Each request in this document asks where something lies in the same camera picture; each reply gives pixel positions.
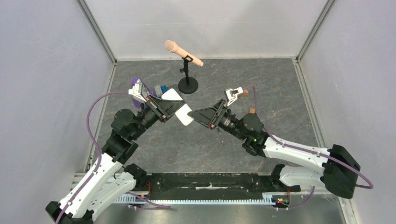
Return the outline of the white remote control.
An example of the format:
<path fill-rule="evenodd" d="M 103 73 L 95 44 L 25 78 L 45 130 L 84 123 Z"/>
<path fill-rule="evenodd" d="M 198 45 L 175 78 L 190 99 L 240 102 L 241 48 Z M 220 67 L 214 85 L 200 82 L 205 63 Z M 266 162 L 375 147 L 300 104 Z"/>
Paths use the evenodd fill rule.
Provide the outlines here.
<path fill-rule="evenodd" d="M 168 89 L 162 96 L 164 100 L 178 100 L 183 101 L 179 93 L 171 88 Z M 176 110 L 175 116 L 179 119 L 179 121 L 184 125 L 188 126 L 194 119 L 188 115 L 188 112 L 191 112 L 192 109 L 184 103 L 179 109 Z"/>

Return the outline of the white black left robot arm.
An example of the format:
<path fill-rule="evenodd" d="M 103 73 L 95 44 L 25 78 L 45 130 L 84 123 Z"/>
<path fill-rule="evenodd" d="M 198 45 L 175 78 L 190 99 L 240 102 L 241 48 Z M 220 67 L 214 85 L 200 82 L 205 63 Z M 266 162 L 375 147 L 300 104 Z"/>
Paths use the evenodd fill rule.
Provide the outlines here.
<path fill-rule="evenodd" d="M 102 148 L 97 147 L 99 153 L 92 167 L 61 201 L 47 205 L 45 210 L 56 224 L 92 224 L 123 194 L 144 189 L 146 172 L 135 164 L 126 166 L 110 184 L 106 182 L 125 165 L 138 148 L 135 141 L 153 124 L 165 123 L 173 116 L 185 126 L 192 122 L 188 116 L 191 108 L 176 92 L 166 93 L 166 99 L 149 95 L 144 104 L 137 114 L 129 109 L 116 112 L 112 133 Z"/>

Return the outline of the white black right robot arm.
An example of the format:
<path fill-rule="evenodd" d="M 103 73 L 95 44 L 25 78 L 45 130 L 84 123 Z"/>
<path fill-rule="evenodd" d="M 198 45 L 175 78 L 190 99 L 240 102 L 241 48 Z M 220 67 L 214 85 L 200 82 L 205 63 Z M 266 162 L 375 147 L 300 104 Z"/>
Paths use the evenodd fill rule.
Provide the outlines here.
<path fill-rule="evenodd" d="M 252 156 L 299 165 L 297 168 L 277 165 L 269 181 L 273 189 L 319 186 L 336 196 L 353 198 L 361 167 L 343 146 L 311 147 L 283 140 L 267 132 L 255 113 L 236 118 L 224 100 L 212 107 L 188 112 L 188 115 L 209 129 L 219 127 L 242 140 L 242 147 Z"/>

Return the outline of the grey lego brick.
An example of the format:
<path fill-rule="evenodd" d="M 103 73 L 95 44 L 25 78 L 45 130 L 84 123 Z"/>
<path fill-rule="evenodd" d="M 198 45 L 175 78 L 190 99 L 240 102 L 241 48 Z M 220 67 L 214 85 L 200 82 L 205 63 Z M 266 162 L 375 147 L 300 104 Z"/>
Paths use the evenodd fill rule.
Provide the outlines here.
<path fill-rule="evenodd" d="M 157 97 L 162 96 L 163 92 L 160 85 L 154 86 L 154 91 Z"/>

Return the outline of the blue lego brick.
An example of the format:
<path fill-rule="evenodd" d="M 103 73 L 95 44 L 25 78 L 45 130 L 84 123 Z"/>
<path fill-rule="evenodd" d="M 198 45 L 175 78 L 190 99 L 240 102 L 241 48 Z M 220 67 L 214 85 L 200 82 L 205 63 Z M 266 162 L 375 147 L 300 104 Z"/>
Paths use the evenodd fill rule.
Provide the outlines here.
<path fill-rule="evenodd" d="M 162 94 L 166 93 L 168 91 L 168 87 L 165 85 L 160 86 Z"/>

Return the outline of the grey lego baseplate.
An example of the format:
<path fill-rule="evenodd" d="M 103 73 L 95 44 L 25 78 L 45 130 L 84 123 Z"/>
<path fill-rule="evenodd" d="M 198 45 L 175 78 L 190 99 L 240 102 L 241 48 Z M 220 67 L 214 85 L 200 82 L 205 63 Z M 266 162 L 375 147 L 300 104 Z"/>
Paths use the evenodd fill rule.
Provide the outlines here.
<path fill-rule="evenodd" d="M 168 89 L 168 90 L 174 89 L 176 92 L 180 92 L 180 90 L 179 90 L 177 84 L 168 85 L 168 86 L 167 86 L 167 89 Z"/>

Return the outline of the purple holder stand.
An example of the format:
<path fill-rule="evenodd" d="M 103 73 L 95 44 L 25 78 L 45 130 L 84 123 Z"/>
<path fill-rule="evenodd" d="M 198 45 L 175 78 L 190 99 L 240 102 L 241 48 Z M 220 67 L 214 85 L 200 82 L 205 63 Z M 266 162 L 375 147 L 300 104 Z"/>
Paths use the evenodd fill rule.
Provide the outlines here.
<path fill-rule="evenodd" d="M 129 94 L 133 96 L 133 104 L 136 108 L 141 110 L 146 108 L 144 99 L 149 95 L 155 96 L 156 94 L 148 88 L 140 78 L 134 77 L 131 83 L 132 89 Z"/>

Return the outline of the black microphone stand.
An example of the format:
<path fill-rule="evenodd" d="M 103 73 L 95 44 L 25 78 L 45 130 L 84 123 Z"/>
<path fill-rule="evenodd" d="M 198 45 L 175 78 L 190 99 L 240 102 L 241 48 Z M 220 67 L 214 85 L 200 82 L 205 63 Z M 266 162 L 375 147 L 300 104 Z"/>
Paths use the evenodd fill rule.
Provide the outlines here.
<path fill-rule="evenodd" d="M 198 89 L 198 82 L 195 78 L 189 77 L 189 66 L 188 63 L 192 62 L 193 59 L 187 55 L 182 58 L 183 59 L 183 68 L 180 69 L 181 73 L 185 74 L 185 77 L 182 78 L 178 83 L 178 89 L 181 93 L 184 94 L 192 94 Z"/>

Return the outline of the pink microphone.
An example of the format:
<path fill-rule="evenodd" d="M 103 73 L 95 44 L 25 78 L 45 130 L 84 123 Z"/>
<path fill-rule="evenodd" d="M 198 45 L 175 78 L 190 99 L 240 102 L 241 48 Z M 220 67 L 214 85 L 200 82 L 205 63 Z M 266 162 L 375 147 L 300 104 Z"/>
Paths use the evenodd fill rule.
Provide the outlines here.
<path fill-rule="evenodd" d="M 197 66 L 202 67 L 204 65 L 204 63 L 199 58 L 178 46 L 174 41 L 166 40 L 164 47 L 171 53 L 177 54 L 182 58 L 188 58 L 190 62 L 193 62 Z"/>

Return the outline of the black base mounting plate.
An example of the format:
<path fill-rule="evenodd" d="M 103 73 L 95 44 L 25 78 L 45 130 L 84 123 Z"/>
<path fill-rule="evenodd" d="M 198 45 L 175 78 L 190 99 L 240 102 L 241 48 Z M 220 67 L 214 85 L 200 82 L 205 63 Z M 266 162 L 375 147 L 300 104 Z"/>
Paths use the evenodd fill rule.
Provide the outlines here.
<path fill-rule="evenodd" d="M 150 199 L 238 200 L 261 199 L 264 193 L 299 192 L 273 175 L 258 173 L 152 173 L 141 177 L 134 192 L 149 192 Z"/>

